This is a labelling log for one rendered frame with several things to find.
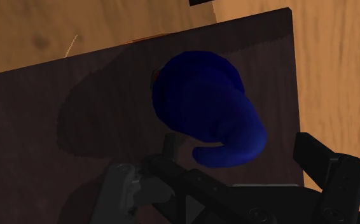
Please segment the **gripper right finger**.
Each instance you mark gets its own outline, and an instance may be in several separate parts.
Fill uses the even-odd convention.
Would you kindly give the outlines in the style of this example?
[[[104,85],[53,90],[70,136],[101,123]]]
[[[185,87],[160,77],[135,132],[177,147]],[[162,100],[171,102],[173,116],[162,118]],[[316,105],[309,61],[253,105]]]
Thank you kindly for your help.
[[[293,159],[322,189],[312,224],[360,224],[360,158],[335,153],[310,134],[299,132]]]

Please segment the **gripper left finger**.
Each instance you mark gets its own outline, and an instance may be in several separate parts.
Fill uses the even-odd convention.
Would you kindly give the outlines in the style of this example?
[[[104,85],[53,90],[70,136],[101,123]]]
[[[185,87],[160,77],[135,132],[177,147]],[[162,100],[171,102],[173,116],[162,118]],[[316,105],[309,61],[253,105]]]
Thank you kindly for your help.
[[[165,136],[161,154],[141,166],[110,165],[90,224],[137,224],[138,210],[153,206],[170,224],[240,224],[229,203],[230,188],[198,169],[173,161],[175,134]]]

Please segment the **dark brown wooden table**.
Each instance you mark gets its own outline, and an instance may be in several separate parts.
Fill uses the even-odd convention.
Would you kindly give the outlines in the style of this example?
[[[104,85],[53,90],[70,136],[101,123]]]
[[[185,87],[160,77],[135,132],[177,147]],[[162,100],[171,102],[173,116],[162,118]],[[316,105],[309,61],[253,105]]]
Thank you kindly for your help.
[[[207,174],[235,183],[303,183],[293,161],[300,129],[289,8],[0,73],[0,224],[88,224],[111,164],[158,153],[152,72],[188,50],[239,71],[268,133],[254,161]]]

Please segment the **dark blue mug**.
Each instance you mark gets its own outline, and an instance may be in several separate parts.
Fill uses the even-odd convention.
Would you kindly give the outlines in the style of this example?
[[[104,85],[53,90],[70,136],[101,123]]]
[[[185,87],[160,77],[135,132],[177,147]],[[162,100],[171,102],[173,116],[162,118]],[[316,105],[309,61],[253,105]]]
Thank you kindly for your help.
[[[157,117],[172,130],[218,144],[193,149],[193,158],[205,167],[248,163],[267,143],[239,72],[215,53],[187,51],[171,58],[154,75],[152,101]]]

